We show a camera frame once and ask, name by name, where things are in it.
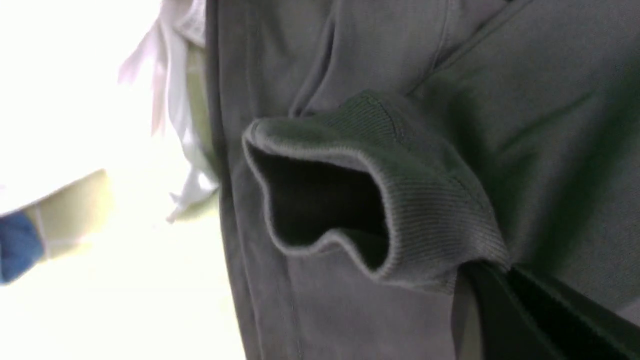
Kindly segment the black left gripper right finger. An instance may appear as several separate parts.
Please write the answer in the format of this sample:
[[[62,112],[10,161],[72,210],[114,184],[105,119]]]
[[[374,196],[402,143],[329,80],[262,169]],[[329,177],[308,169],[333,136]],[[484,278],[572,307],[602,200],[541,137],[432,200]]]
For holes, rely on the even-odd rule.
[[[565,283],[523,266],[507,274],[510,287],[538,330],[563,360],[637,360],[639,326]]]

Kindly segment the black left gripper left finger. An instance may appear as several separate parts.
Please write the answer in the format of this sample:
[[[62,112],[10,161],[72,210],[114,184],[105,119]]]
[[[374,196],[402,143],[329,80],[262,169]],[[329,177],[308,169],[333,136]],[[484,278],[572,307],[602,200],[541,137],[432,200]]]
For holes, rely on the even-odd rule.
[[[457,360],[564,360],[542,334],[500,269],[487,262],[458,268],[452,301]]]

